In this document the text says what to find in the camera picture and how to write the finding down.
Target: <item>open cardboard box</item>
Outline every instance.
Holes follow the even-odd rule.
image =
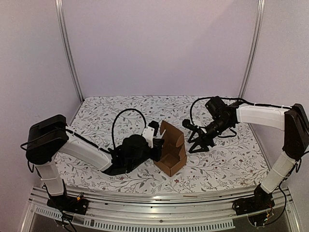
[[[181,130],[162,121],[160,134],[163,135],[164,144],[162,147],[162,155],[159,162],[154,162],[168,176],[175,175],[186,163],[187,155],[184,147],[184,135]]]

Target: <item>black cable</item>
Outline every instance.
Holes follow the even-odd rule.
[[[110,154],[110,152],[109,152],[108,150],[105,150],[104,148],[99,147],[98,145],[96,145],[96,144],[93,143],[92,141],[86,139],[85,137],[79,135],[78,133],[76,133],[76,132],[74,132],[74,131],[71,131],[71,130],[69,130],[69,129],[66,129],[66,131],[69,132],[69,133],[72,134],[72,135],[75,135],[77,138],[80,138],[80,139],[83,140],[84,142],[91,144],[92,146],[94,146],[95,148],[99,149],[100,151],[103,151],[103,152],[105,152],[105,153],[107,153],[107,154]]]
[[[192,117],[192,110],[193,110],[193,106],[198,102],[198,101],[201,101],[201,100],[206,100],[206,99],[210,99],[210,98],[213,98],[213,97],[204,97],[204,98],[198,98],[196,99],[191,107],[190,107],[190,120],[191,120],[191,123],[194,125],[194,122],[193,122],[193,117]],[[248,105],[255,105],[255,106],[266,106],[266,107],[275,107],[275,108],[283,108],[283,109],[291,109],[291,107],[288,107],[288,106],[280,106],[280,105],[272,105],[272,104],[264,104],[264,103],[252,103],[252,102],[249,102],[243,98],[221,98],[223,100],[232,100],[232,101],[242,101],[243,103],[246,103]]]
[[[218,135],[218,138],[226,139],[226,138],[233,138],[233,137],[236,137],[237,132],[234,131],[232,128],[230,128],[230,131],[233,132],[233,135],[226,135],[226,136],[220,136],[220,135]]]
[[[26,143],[23,143],[22,145],[20,145],[20,148],[23,149],[24,151],[27,151],[27,149],[25,149],[24,146],[26,146],[26,145],[28,145],[28,144],[31,144],[31,143],[33,143],[33,142],[35,142],[35,141],[37,141],[37,140],[39,140],[39,139],[41,139],[41,138],[43,138],[43,137],[49,135],[49,134],[51,134],[51,133],[54,133],[54,132],[56,132],[56,131],[61,131],[61,130],[64,131],[64,129],[62,129],[62,128],[57,128],[57,129],[55,129],[55,130],[51,130],[51,131],[47,132],[46,134],[41,135],[41,136],[38,137],[38,138],[35,138],[35,139],[31,140],[31,141],[28,141],[28,142],[26,142]]]
[[[286,195],[285,195],[284,191],[281,189],[281,184],[282,184],[282,181],[280,182],[278,188],[280,189],[280,191],[281,191],[281,192],[283,193],[283,195],[284,195],[284,207],[283,207],[283,210],[282,210],[282,212],[280,213],[279,217],[277,217],[275,220],[273,220],[273,221],[270,222],[270,223],[266,223],[265,225],[270,225],[270,224],[272,224],[272,223],[275,223],[275,222],[283,215],[283,213],[284,213],[284,211],[285,211],[287,199],[286,199]]]
[[[125,109],[125,110],[121,111],[119,114],[117,114],[117,116],[115,117],[114,122],[112,123],[112,145],[113,145],[114,149],[116,148],[115,139],[114,139],[114,127],[115,127],[115,124],[116,124],[116,120],[119,118],[119,116],[120,116],[122,113],[124,113],[124,112],[126,112],[126,111],[130,111],[130,110],[136,111],[137,113],[139,113],[139,114],[141,115],[141,117],[143,118],[143,120],[144,120],[145,127],[146,127],[146,125],[147,125],[147,124],[146,124],[145,116],[142,114],[141,111],[139,111],[139,110],[137,110],[137,109],[134,109],[134,108],[128,108],[128,109]]]
[[[34,172],[34,164],[32,164],[32,168],[31,168],[31,167],[30,167],[30,162],[28,161],[28,162],[27,162],[27,165],[28,165],[29,171],[30,171],[31,173],[33,173],[33,172]]]
[[[59,210],[59,212],[62,214],[62,226],[64,229],[66,229],[68,232],[72,232],[70,231],[68,228],[66,228],[66,226],[64,226],[64,218],[69,222],[70,226],[73,228],[74,232],[77,232],[76,228],[73,226],[71,219],[68,217],[68,215],[66,213],[63,212],[63,210],[59,209],[56,205],[56,203],[54,202],[54,200],[52,199],[52,196],[50,195],[50,193],[48,192],[47,186],[46,184],[43,185],[43,187],[45,187],[47,195],[49,197],[49,199],[52,201],[52,203],[54,204],[54,206],[56,207],[57,210]]]

